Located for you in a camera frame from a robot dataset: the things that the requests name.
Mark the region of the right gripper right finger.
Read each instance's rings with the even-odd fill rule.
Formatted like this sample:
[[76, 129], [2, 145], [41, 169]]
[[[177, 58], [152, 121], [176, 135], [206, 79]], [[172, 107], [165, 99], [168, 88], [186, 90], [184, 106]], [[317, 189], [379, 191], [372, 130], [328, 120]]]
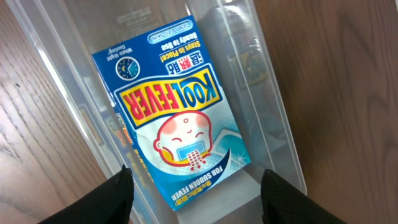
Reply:
[[270, 169], [262, 176], [261, 202], [265, 224], [344, 224]]

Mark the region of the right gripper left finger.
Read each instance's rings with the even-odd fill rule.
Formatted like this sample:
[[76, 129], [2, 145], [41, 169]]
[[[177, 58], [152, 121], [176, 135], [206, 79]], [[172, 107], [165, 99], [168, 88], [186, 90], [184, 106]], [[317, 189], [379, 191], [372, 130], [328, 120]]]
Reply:
[[75, 203], [41, 224], [127, 224], [134, 201], [132, 170], [121, 170]]

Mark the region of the blue Kool Fever box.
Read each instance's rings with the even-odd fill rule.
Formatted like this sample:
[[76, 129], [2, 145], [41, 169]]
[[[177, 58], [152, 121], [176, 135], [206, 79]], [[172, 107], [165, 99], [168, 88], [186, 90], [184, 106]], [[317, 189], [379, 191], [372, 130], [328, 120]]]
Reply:
[[94, 53], [133, 148], [178, 210], [250, 163], [192, 16]]

